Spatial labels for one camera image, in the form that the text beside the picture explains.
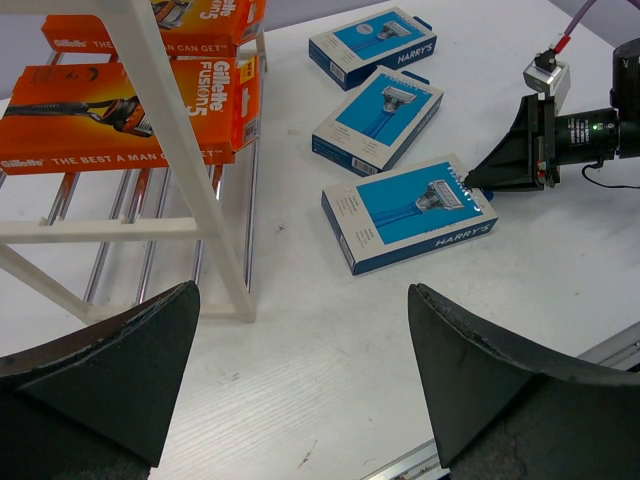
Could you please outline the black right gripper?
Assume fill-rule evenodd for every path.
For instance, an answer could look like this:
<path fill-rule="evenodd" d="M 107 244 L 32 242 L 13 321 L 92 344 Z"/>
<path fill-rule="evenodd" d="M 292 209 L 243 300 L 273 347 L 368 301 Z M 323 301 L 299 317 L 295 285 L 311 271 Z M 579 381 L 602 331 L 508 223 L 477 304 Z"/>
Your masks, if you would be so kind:
<path fill-rule="evenodd" d="M 622 119 L 612 107 L 557 115 L 554 99 L 524 96 L 509 131 L 463 184 L 491 192 L 554 187 L 568 165 L 602 166 L 622 157 Z"/>

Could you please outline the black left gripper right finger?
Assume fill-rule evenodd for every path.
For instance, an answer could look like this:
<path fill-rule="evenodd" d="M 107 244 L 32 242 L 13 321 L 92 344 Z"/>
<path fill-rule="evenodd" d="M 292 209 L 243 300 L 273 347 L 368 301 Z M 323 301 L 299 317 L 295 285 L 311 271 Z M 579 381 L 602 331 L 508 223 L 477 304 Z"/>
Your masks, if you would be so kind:
<path fill-rule="evenodd" d="M 440 464 L 453 479 L 635 479 L 639 328 L 571 357 L 408 291 L 412 345 Z"/>

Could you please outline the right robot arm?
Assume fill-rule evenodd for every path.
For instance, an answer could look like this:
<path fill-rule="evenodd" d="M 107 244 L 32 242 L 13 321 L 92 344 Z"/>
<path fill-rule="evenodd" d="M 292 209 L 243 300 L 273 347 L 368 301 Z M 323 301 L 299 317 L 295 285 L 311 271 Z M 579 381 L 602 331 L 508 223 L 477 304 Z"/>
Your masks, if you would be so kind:
<path fill-rule="evenodd" d="M 581 174 L 616 158 L 639 156 L 639 40 L 613 51 L 610 106 L 569 115 L 559 107 L 568 92 L 568 65 L 558 48 L 536 55 L 523 72 L 535 92 L 521 98 L 508 133 L 464 179 L 483 191 L 536 191 L 560 182 L 560 168 Z"/>

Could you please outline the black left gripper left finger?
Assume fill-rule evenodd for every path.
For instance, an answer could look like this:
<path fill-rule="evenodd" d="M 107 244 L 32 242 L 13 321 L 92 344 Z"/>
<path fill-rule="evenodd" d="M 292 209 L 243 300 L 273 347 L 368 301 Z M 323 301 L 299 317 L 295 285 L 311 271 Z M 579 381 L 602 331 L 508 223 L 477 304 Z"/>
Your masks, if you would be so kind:
<path fill-rule="evenodd" d="M 146 479 L 200 314 L 192 281 L 1 359 L 4 479 Z"/>

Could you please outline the orange Gillette box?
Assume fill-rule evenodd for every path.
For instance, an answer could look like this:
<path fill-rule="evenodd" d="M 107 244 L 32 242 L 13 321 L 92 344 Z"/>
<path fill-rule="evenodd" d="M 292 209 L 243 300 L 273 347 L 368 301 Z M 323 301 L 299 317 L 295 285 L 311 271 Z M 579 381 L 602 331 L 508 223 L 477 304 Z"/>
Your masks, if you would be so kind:
<path fill-rule="evenodd" d="M 203 161 L 231 164 L 259 131 L 261 60 L 170 62 Z M 166 166 L 151 122 L 117 62 L 28 66 L 1 118 L 8 175 Z"/>
<path fill-rule="evenodd" d="M 232 57 L 262 28 L 265 0 L 153 1 L 151 8 L 166 51 Z M 57 52 L 114 54 L 103 22 L 93 15 L 49 15 L 42 33 Z"/>

